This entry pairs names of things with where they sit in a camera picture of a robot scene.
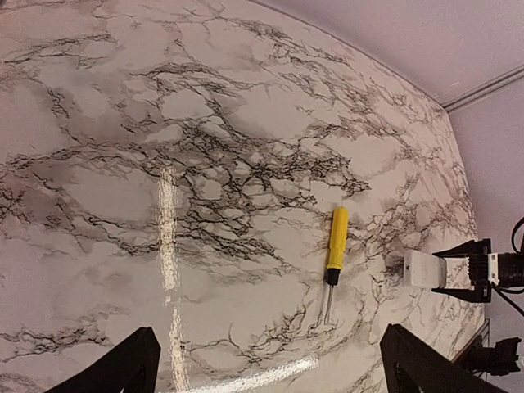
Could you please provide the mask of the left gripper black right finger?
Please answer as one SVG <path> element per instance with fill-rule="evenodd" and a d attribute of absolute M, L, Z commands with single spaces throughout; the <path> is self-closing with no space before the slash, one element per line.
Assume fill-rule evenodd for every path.
<path fill-rule="evenodd" d="M 399 324 L 387 327 L 380 348 L 389 392 L 502 391 L 450 362 Z"/>

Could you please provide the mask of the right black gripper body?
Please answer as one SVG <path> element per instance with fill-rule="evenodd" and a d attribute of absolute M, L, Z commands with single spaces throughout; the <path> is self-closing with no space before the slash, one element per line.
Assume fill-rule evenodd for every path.
<path fill-rule="evenodd" d="M 491 292 L 498 289 L 503 293 L 523 293 L 523 254 L 495 253 L 491 250 L 491 240 L 486 239 L 486 301 L 491 301 Z"/>

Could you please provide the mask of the yellow handled screwdriver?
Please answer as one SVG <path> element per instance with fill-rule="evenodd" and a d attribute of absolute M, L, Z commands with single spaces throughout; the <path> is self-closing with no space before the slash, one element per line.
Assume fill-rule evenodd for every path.
<path fill-rule="evenodd" d="M 349 212 L 345 207 L 337 207 L 332 215 L 332 227 L 329 238 L 329 252 L 327 259 L 326 282 L 328 285 L 327 305 L 324 315 L 324 323 L 330 322 L 332 300 L 334 289 L 339 283 L 342 271 L 344 254 L 347 241 L 347 230 L 349 225 Z"/>

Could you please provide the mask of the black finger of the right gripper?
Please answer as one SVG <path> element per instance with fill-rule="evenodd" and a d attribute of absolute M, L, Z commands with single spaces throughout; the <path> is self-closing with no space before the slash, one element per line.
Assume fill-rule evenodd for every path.
<path fill-rule="evenodd" d="M 488 255 L 491 253 L 491 240 L 468 241 L 445 251 L 433 253 L 439 258 L 467 258 L 470 278 L 488 278 Z"/>
<path fill-rule="evenodd" d="M 452 296 L 466 302 L 490 302 L 491 285 L 486 269 L 471 270 L 468 273 L 472 289 L 463 288 L 432 288 L 431 291 L 442 295 Z"/>

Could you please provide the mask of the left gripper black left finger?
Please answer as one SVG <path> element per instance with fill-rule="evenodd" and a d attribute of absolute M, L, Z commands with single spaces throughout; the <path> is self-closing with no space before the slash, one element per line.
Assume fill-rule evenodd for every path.
<path fill-rule="evenodd" d="M 153 393 L 160 344 L 151 327 L 141 327 L 82 372 L 46 393 Z"/>

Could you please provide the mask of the white remote control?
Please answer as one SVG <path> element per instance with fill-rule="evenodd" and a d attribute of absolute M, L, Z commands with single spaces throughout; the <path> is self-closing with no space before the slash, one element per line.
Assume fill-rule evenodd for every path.
<path fill-rule="evenodd" d="M 404 254 L 404 284 L 410 287 L 443 288 L 447 279 L 445 259 L 421 251 Z"/>

